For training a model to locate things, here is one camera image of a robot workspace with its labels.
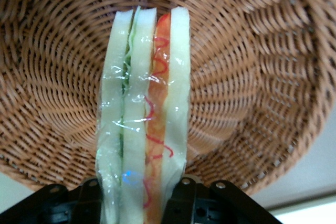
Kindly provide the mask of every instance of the fake sandwich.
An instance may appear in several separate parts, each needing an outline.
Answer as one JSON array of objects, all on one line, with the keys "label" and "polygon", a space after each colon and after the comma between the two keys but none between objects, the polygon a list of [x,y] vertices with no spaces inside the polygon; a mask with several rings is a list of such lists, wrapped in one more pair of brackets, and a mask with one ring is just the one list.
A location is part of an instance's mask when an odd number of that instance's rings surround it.
[{"label": "fake sandwich", "polygon": [[105,223],[160,223],[186,162],[188,10],[117,12],[104,62],[96,171]]}]

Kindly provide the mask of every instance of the sandwich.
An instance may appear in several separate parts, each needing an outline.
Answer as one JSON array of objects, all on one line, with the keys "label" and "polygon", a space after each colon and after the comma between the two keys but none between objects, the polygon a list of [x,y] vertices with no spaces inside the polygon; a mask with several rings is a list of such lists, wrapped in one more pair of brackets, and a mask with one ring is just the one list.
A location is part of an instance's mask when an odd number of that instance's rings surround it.
[{"label": "sandwich", "polygon": [[117,12],[101,78],[96,171],[105,223],[160,223],[187,150],[190,18]]}]

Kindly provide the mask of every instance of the wicker basket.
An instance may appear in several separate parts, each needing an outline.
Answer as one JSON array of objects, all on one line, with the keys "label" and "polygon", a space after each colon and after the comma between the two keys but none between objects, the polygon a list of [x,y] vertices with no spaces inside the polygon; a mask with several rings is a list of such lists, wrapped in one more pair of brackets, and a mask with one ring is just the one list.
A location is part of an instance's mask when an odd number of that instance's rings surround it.
[{"label": "wicker basket", "polygon": [[336,82],[336,0],[0,0],[0,171],[38,189],[95,174],[96,107],[114,14],[186,6],[186,172],[252,194],[309,149]]}]

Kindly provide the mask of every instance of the clear plastic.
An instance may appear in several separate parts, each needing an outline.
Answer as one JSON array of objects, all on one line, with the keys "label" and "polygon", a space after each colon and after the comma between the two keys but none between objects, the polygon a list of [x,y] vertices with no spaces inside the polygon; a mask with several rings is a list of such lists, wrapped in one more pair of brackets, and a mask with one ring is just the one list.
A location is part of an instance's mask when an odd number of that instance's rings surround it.
[{"label": "clear plastic", "polygon": [[97,113],[101,223],[160,223],[166,202],[184,172],[189,27],[184,28],[187,45],[171,40],[181,28],[171,28],[170,34],[163,30],[162,35],[157,29],[154,36],[157,26],[164,22],[170,25],[176,15],[172,11],[156,24],[156,9],[138,7],[135,14],[117,13],[114,20]]}]

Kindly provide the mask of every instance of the plastic wrap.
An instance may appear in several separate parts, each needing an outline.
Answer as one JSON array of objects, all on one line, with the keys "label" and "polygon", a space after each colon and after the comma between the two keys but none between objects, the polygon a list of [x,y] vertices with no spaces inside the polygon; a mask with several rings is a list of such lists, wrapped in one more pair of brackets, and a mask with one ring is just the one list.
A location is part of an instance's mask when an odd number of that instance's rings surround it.
[{"label": "plastic wrap", "polygon": [[101,223],[160,223],[186,164],[189,16],[117,12],[98,102]]}]

